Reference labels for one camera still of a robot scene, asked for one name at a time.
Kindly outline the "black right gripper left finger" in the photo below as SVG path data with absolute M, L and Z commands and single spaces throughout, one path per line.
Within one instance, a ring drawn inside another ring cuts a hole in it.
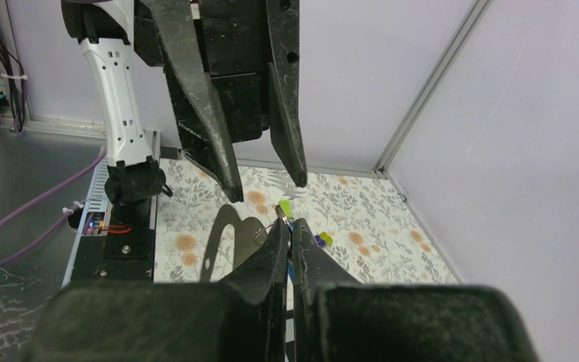
M 25 361 L 283 361 L 290 228 L 215 282 L 93 281 L 47 304 Z

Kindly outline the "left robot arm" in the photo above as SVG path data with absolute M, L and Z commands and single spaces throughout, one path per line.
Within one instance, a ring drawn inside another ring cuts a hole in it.
M 229 201 L 244 199 L 234 145 L 264 131 L 306 186 L 297 1 L 64 1 L 61 11 L 103 105 L 115 221 L 146 221 L 149 201 L 169 193 L 139 119 L 134 57 L 163 70 L 184 157 Z

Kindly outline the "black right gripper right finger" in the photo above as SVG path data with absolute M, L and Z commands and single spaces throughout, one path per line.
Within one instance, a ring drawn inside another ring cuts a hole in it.
M 493 287 L 362 284 L 293 224 L 297 361 L 536 361 L 525 324 Z

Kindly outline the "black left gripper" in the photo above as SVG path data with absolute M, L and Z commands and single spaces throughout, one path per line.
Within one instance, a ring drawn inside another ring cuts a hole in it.
M 136 1 L 134 49 L 164 72 L 183 155 L 230 202 L 244 200 L 232 144 L 269 125 L 286 171 L 307 185 L 298 1 Z

